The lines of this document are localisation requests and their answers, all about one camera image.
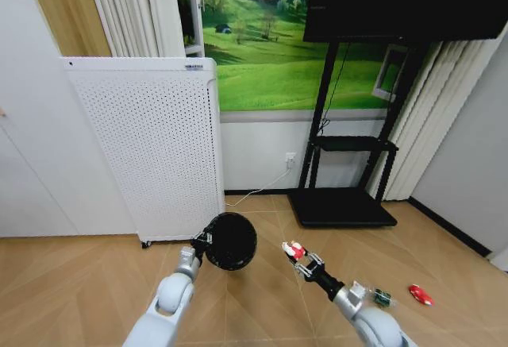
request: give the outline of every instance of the baseboard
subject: baseboard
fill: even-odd
[[[413,205],[414,207],[418,208],[423,214],[428,216],[432,221],[434,221],[436,224],[438,224],[441,228],[449,231],[453,236],[461,240],[465,245],[467,245],[469,248],[473,249],[475,252],[477,252],[481,257],[486,257],[488,254],[490,254],[492,251],[487,248],[486,246],[480,244],[477,240],[475,240],[473,237],[469,236],[468,234],[461,231],[459,228],[454,226],[451,222],[446,221],[443,219],[439,214],[428,208],[425,204],[422,204],[418,200],[416,200],[413,196],[411,196],[407,201]]]
[[[224,190],[224,195],[246,195],[249,192],[255,191],[252,190]],[[274,188],[272,190],[262,190],[261,192],[256,192],[253,195],[287,195],[291,192],[298,190],[298,188]]]

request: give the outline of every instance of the landscape wall mural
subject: landscape wall mural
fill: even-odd
[[[302,41],[307,0],[204,0],[205,54],[217,61],[221,111],[312,110],[326,44]],[[336,60],[335,83],[346,47]],[[351,44],[331,109],[372,109],[386,45]]]

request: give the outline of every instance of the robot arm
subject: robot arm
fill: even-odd
[[[387,312],[363,307],[365,287],[357,282],[346,287],[326,272],[325,262],[317,254],[308,252],[300,244],[283,243],[283,250],[305,281],[316,282],[326,292],[367,347],[417,347]],[[309,260],[307,266],[298,262],[304,256]]]
[[[138,319],[124,347],[168,347],[175,343],[176,330],[194,293],[193,282],[201,265],[194,248],[180,251],[175,272],[164,278],[146,313]]]

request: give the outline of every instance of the herringbone floor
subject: herringbone floor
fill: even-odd
[[[389,291],[398,300],[390,312],[420,346],[508,345],[508,277],[410,204],[385,207],[399,221],[393,229],[309,230],[285,196],[242,202],[236,210],[256,227],[256,256],[237,272],[203,263],[179,345],[360,345],[325,293],[292,271],[280,249],[291,239],[338,279]],[[182,245],[142,250],[135,236],[0,240],[0,345],[121,345]],[[434,307],[410,296],[412,283]]]

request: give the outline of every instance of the tv stand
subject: tv stand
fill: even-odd
[[[429,47],[427,43],[405,44],[405,46],[408,47],[406,62],[395,88],[395,99],[387,111],[387,117],[379,135],[377,137],[323,137],[318,136],[319,126],[325,108],[333,65],[339,49],[338,41],[329,43],[298,190],[288,195],[296,217],[303,226],[319,228],[380,227],[397,224],[397,221],[381,207],[381,200],[390,177],[395,153],[398,150],[397,146],[391,143],[388,138]],[[316,188],[321,150],[327,152],[369,151],[370,156],[358,185],[356,187]],[[387,152],[388,156],[374,199],[366,189],[382,152]],[[309,170],[309,187],[306,188]]]

